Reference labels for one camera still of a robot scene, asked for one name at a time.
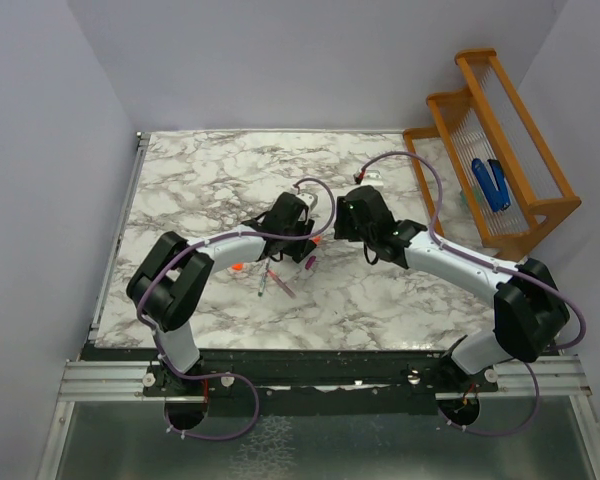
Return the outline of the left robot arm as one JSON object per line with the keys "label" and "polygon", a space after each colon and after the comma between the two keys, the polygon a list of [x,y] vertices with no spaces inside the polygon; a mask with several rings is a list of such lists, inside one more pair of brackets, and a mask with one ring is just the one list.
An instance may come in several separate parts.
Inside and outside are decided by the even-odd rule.
{"label": "left robot arm", "polygon": [[190,319],[209,278],[239,263],[289,257],[300,262],[316,247],[317,196],[284,192],[269,210],[214,238],[187,241],[169,231],[160,236],[126,287],[138,319],[151,329],[160,358],[169,364],[166,382],[186,395],[200,385],[201,355]]}

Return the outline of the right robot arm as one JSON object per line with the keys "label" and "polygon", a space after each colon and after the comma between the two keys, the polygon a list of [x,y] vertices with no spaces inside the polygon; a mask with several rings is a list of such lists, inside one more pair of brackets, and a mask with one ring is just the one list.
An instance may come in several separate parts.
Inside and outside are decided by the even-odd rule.
{"label": "right robot arm", "polygon": [[510,359],[532,363],[569,320],[565,302],[546,265],[495,259],[444,239],[434,240],[426,226],[397,221],[381,193],[361,186],[337,199],[334,237],[360,242],[365,254],[405,270],[441,278],[484,301],[494,311],[494,326],[458,340],[439,367],[441,383],[461,391],[482,369]]}

